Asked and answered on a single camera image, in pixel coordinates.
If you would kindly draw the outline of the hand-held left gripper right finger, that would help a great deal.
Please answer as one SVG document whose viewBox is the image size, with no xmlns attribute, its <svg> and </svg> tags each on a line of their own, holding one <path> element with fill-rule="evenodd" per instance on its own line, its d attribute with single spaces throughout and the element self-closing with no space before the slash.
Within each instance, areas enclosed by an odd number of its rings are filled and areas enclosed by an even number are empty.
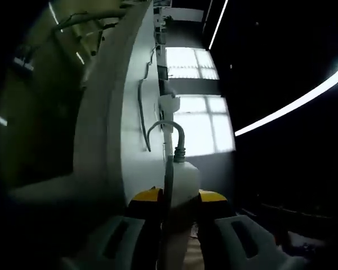
<svg viewBox="0 0 338 270">
<path fill-rule="evenodd" d="M 200 190 L 198 238 L 205 269 L 301 269 L 301 257 L 286 254 L 275 237 L 225 196 Z"/>
</svg>

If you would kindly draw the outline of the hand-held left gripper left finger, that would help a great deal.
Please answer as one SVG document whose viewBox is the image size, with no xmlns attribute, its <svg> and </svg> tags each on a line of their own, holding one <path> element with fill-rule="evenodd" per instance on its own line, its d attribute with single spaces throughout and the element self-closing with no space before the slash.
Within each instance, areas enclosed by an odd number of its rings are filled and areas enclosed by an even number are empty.
<svg viewBox="0 0 338 270">
<path fill-rule="evenodd" d="M 156 269 L 163 219 L 163 190 L 152 187 L 130 201 L 123 216 L 109 218 L 61 269 Z"/>
</svg>

